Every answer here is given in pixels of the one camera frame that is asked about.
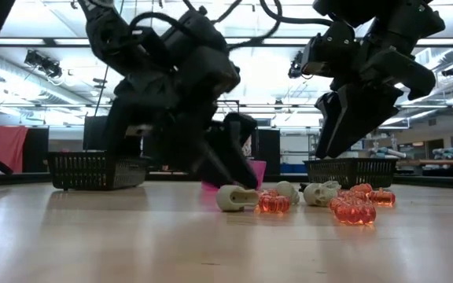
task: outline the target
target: table surface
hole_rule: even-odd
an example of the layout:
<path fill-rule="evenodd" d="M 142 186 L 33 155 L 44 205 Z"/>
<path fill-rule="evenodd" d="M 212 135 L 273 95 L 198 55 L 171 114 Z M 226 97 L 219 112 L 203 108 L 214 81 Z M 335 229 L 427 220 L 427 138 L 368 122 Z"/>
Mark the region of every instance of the table surface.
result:
<path fill-rule="evenodd" d="M 0 187 L 0 282 L 453 282 L 453 189 L 391 189 L 374 226 L 345 226 L 303 201 L 221 213 L 198 183 Z"/>

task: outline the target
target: red curtain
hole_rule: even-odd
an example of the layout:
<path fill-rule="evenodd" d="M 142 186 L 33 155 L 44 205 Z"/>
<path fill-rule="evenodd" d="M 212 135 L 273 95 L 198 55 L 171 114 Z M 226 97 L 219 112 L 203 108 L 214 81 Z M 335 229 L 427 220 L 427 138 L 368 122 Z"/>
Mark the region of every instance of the red curtain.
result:
<path fill-rule="evenodd" d="M 26 127 L 0 126 L 0 161 L 10 167 L 13 173 L 22 173 L 26 134 Z"/>

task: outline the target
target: magenta cup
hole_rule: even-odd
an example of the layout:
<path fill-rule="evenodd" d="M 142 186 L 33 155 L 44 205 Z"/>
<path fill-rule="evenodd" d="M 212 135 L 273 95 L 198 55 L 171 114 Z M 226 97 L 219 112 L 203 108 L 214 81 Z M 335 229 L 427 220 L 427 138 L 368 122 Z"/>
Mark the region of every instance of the magenta cup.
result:
<path fill-rule="evenodd" d="M 258 179 L 258 186 L 256 189 L 260 189 L 263 184 L 263 177 L 265 175 L 265 168 L 267 167 L 266 161 L 261 160 L 249 160 L 249 165 L 251 165 L 252 170 L 255 172 L 256 178 Z M 204 190 L 218 190 L 214 185 L 211 185 L 207 182 L 202 182 L 202 189 Z"/>

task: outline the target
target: white skull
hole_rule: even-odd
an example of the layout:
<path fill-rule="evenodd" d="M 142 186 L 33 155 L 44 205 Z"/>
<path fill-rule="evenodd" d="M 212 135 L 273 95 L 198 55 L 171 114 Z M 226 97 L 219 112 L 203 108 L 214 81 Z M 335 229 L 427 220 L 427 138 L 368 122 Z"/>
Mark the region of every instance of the white skull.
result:
<path fill-rule="evenodd" d="M 336 181 L 324 184 L 313 183 L 304 190 L 304 199 L 308 205 L 325 207 L 330 200 L 338 195 L 341 186 Z"/>
<path fill-rule="evenodd" d="M 279 195 L 288 197 L 291 204 L 298 204 L 300 202 L 300 195 L 290 182 L 282 181 L 277 183 L 275 190 Z"/>

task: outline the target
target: black basket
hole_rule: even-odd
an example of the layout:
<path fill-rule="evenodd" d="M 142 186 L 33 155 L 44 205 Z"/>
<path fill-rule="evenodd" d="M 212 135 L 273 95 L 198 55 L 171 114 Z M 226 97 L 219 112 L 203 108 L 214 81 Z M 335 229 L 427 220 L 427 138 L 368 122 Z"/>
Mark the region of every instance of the black basket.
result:
<path fill-rule="evenodd" d="M 106 153 L 48 153 L 53 186 L 64 190 L 113 190 L 141 185 L 148 161 Z"/>
<path fill-rule="evenodd" d="M 340 158 L 304 161 L 310 183 L 338 181 L 342 189 L 368 183 L 374 188 L 392 184 L 396 160 L 372 158 Z"/>

